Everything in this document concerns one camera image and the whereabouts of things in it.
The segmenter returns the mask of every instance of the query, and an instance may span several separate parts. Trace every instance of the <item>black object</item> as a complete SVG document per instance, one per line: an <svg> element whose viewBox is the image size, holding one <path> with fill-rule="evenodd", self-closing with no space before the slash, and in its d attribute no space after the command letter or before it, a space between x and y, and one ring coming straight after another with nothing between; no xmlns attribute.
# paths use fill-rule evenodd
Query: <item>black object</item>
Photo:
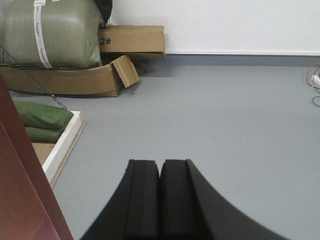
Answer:
<svg viewBox="0 0 320 240"><path fill-rule="evenodd" d="M160 183L161 239L197 239L186 161L166 160L161 170Z"/></svg>
<svg viewBox="0 0 320 240"><path fill-rule="evenodd" d="M130 160L81 240L287 240L249 218L191 160Z"/></svg>
<svg viewBox="0 0 320 240"><path fill-rule="evenodd" d="M194 163L186 160L194 211L203 240L286 240L255 222L224 197L205 179Z"/></svg>
<svg viewBox="0 0 320 240"><path fill-rule="evenodd" d="M103 23L106 24L111 16L113 0L94 0L96 6L98 7L101 16L103 18Z"/></svg>
<svg viewBox="0 0 320 240"><path fill-rule="evenodd" d="M129 160L119 186L81 240L157 239L158 182L154 161Z"/></svg>
<svg viewBox="0 0 320 240"><path fill-rule="evenodd" d="M148 160L134 161L126 240L158 238L158 186L159 172L156 163Z"/></svg>

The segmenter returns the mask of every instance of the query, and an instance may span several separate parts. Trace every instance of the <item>white wooden frame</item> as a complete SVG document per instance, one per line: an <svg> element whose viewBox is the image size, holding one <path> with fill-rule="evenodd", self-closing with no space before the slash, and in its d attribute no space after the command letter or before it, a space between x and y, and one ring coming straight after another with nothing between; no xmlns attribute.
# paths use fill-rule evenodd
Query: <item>white wooden frame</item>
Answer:
<svg viewBox="0 0 320 240"><path fill-rule="evenodd" d="M51 187L55 184L69 154L86 124L80 111L71 112L73 113L73 117L42 165L42 169Z"/></svg>

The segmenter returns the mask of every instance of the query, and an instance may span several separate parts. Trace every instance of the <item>cardboard box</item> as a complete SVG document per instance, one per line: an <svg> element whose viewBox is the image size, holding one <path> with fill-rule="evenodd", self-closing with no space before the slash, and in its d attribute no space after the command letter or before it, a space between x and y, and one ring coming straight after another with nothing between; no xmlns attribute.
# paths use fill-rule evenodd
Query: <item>cardboard box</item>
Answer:
<svg viewBox="0 0 320 240"><path fill-rule="evenodd" d="M117 97L125 88L138 82L139 76L130 58L123 55L109 64L83 70L28 69L50 93ZM40 93L39 85L21 68L0 67L8 89Z"/></svg>
<svg viewBox="0 0 320 240"><path fill-rule="evenodd" d="M104 54L126 54L132 59L165 59L163 26L108 26L99 29L99 44Z"/></svg>

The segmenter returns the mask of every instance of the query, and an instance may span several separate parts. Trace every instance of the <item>black bag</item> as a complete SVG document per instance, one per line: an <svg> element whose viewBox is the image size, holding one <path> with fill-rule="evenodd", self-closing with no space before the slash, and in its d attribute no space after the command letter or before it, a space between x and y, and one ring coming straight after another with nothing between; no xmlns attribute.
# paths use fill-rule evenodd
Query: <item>black bag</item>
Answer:
<svg viewBox="0 0 320 240"><path fill-rule="evenodd" d="M103 23L106 24L111 16L112 0L94 0L103 18Z"/></svg>

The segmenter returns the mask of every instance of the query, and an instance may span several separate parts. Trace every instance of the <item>green woven bag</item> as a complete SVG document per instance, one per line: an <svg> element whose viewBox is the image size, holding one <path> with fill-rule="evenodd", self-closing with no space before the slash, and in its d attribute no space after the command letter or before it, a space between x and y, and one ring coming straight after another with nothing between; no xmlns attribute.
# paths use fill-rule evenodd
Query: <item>green woven bag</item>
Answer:
<svg viewBox="0 0 320 240"><path fill-rule="evenodd" d="M14 104L26 127L61 130L74 115L66 109L33 101L15 100Z"/></svg>
<svg viewBox="0 0 320 240"><path fill-rule="evenodd" d="M45 52L55 67L101 66L98 28L101 14L93 0L47 0L41 7ZM4 47L21 64L45 68L34 30L34 0L13 0L6 13ZM4 63L17 63L4 54Z"/></svg>
<svg viewBox="0 0 320 240"><path fill-rule="evenodd" d="M33 142L54 142L56 143L64 130L61 129L42 129L27 126L25 128L26 132L29 135L29 138Z"/></svg>

